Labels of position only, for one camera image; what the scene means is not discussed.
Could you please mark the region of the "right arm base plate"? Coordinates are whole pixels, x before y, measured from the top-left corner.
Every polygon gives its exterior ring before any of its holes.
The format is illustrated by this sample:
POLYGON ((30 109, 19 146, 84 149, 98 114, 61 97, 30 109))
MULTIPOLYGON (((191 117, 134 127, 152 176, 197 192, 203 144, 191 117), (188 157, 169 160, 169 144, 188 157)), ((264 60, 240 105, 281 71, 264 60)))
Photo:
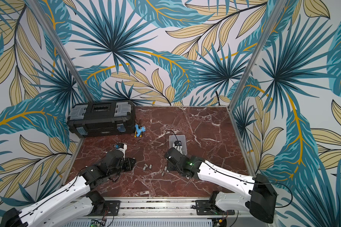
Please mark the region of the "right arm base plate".
POLYGON ((223 211, 218 208, 216 205, 209 202, 209 200, 196 200, 195 205, 191 206, 192 209, 195 209, 197 215, 200 216, 217 216, 217 215, 234 215, 234 210, 223 211))

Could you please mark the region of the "blue toy figure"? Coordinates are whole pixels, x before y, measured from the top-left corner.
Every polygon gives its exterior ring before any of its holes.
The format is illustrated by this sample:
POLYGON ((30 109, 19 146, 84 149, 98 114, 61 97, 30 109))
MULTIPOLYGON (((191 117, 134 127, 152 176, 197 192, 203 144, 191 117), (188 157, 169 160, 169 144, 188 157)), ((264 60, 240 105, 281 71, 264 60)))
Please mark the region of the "blue toy figure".
POLYGON ((135 124, 135 134, 134 136, 136 138, 140 138, 142 137, 143 133, 146 131, 146 127, 145 126, 141 126, 139 124, 135 124))

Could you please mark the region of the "right metal frame post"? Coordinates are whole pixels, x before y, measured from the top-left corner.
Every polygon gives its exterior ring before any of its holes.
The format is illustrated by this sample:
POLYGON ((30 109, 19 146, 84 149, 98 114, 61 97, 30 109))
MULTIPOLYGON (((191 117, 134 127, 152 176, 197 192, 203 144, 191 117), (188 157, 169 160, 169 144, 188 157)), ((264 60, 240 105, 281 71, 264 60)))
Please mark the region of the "right metal frame post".
POLYGON ((273 9, 273 11, 271 12, 270 17, 268 18, 268 20, 266 21, 266 26, 265 29, 263 30, 263 32, 260 34, 260 38, 256 44, 256 47, 248 61, 248 64, 243 72, 243 75, 241 77, 241 79, 239 80, 238 83, 238 87, 236 88, 233 97, 230 101, 230 104, 228 106, 228 111, 229 113, 232 112, 232 110, 234 109, 234 107, 236 106, 237 100, 240 96, 240 94, 242 93, 242 89, 245 86, 245 83, 247 82, 247 79, 252 71, 252 68, 258 58, 258 55, 261 53, 263 47, 265 46, 272 30, 273 27, 275 25, 275 23, 278 20, 278 17, 280 16, 283 7, 285 6, 285 3, 287 1, 277 1, 275 4, 275 7, 273 9))

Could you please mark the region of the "black plastic toolbox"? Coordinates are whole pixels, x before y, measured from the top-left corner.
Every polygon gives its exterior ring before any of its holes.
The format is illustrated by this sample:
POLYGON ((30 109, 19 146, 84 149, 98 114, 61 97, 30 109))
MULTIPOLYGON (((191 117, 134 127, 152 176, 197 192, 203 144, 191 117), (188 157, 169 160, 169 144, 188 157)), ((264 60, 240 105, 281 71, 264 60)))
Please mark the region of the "black plastic toolbox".
POLYGON ((128 100, 77 104, 67 125, 80 138, 133 134, 135 105, 128 100))

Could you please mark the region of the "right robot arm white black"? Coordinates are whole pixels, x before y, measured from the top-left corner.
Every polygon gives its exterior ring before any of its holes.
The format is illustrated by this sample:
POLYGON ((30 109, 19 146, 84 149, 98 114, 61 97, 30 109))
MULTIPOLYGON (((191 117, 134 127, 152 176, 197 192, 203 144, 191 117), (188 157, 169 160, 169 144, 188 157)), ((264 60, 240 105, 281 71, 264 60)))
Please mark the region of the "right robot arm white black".
POLYGON ((264 223, 272 224, 276 209, 277 193, 269 180, 261 174, 246 176, 223 169, 196 156, 188 158, 177 149, 170 148, 164 158, 187 179, 194 178, 217 184, 236 194, 237 199, 223 192, 213 193, 209 203, 221 211, 248 211, 264 223))

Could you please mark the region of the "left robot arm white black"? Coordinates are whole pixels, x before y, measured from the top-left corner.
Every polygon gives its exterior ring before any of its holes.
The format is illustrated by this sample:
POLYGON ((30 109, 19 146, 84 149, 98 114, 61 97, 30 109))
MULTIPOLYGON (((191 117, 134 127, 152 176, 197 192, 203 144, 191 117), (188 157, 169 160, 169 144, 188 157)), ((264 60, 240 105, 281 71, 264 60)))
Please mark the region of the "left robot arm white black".
POLYGON ((106 215, 110 208, 95 190, 97 186, 133 170, 136 159, 125 157, 123 150, 115 149, 97 163, 83 168, 68 184, 47 197, 21 210, 6 211, 1 227, 62 227, 87 216, 106 215))

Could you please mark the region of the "left metal frame post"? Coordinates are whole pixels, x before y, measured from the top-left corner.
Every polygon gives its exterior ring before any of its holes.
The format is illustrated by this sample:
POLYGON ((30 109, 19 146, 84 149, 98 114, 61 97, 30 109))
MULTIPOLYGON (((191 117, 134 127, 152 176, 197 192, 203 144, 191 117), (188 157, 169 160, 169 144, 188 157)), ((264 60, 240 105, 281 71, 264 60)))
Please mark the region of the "left metal frame post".
POLYGON ((82 80, 69 54, 65 50, 64 45, 62 44, 57 32, 55 31, 54 22, 51 22, 48 16, 45 15, 45 12, 43 8, 40 6, 39 1, 29 0, 27 1, 27 3, 29 7, 33 10, 34 15, 36 16, 39 23, 42 25, 46 34, 49 36, 50 40, 54 45, 54 48, 57 49, 58 54, 61 56, 62 60, 68 67, 68 70, 76 80, 78 87, 82 90, 86 100, 88 102, 94 102, 93 96, 86 88, 84 81, 82 80))

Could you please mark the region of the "grey plastic storage box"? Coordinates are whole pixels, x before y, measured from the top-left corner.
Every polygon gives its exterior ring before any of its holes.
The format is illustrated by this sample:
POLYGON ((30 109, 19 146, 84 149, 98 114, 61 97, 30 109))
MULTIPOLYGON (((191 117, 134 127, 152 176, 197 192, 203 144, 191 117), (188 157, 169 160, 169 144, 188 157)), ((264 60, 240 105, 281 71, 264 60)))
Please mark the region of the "grey plastic storage box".
POLYGON ((186 137, 185 135, 170 135, 169 136, 169 147, 173 148, 173 144, 175 141, 181 141, 182 143, 182 152, 183 155, 187 155, 187 142, 186 142, 186 137))

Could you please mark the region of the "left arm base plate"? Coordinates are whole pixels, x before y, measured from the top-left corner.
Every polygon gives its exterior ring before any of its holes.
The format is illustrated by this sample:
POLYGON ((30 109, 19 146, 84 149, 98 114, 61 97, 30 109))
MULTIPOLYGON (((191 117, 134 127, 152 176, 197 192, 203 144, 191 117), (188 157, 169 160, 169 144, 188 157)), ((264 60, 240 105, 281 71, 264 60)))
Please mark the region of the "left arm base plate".
POLYGON ((104 201, 99 205, 95 205, 93 210, 87 217, 94 216, 117 216, 120 208, 120 200, 104 201))

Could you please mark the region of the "aluminium rail front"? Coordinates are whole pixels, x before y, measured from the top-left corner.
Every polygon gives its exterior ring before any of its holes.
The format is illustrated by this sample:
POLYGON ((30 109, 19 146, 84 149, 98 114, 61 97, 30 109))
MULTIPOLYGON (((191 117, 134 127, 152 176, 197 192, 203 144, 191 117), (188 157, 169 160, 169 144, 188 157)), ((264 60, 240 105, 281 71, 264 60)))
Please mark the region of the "aluminium rail front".
MULTIPOLYGON (((232 198, 237 199, 239 196, 236 194, 230 194, 232 198)), ((196 200, 210 200, 207 197, 169 197, 169 198, 104 198, 107 201, 120 200, 120 208, 117 216, 94 216, 81 218, 95 218, 99 217, 107 222, 111 221, 111 218, 119 218, 120 220, 129 219, 166 219, 181 220, 191 218, 250 218, 257 222, 264 223, 253 217, 248 211, 235 211, 234 215, 197 215, 195 209, 191 206, 195 205, 196 200)))

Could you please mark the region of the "metal frame post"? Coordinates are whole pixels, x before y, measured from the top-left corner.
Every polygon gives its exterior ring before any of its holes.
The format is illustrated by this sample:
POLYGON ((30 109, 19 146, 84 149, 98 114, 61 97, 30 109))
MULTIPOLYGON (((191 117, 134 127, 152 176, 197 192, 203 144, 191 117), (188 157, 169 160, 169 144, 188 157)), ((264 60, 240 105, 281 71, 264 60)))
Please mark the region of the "metal frame post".
POLYGON ((84 81, 82 80, 69 54, 65 50, 64 45, 62 44, 57 32, 55 31, 54 22, 51 22, 48 16, 45 15, 45 12, 43 8, 40 6, 39 1, 29 0, 27 1, 27 3, 29 7, 33 10, 34 15, 36 16, 39 23, 42 25, 46 34, 49 36, 50 40, 54 45, 54 48, 57 49, 58 54, 61 56, 62 60, 68 67, 68 70, 76 80, 78 87, 82 90, 86 100, 88 102, 94 102, 93 96, 86 88, 84 81))
POLYGON ((252 68, 258 58, 258 55, 261 53, 263 47, 265 46, 272 30, 273 27, 275 25, 275 23, 278 20, 278 17, 280 16, 283 7, 285 6, 285 3, 287 1, 277 1, 275 4, 275 7, 273 9, 273 11, 271 12, 270 17, 268 18, 268 20, 266 21, 266 26, 265 29, 263 30, 263 32, 260 34, 260 38, 256 44, 256 47, 248 61, 248 64, 243 72, 243 75, 241 77, 241 79, 239 80, 238 83, 238 87, 236 88, 233 97, 230 101, 230 104, 228 106, 228 111, 229 113, 232 112, 232 110, 234 109, 234 107, 236 106, 237 100, 240 96, 240 94, 242 93, 242 89, 245 86, 245 83, 247 82, 247 79, 252 71, 252 68))

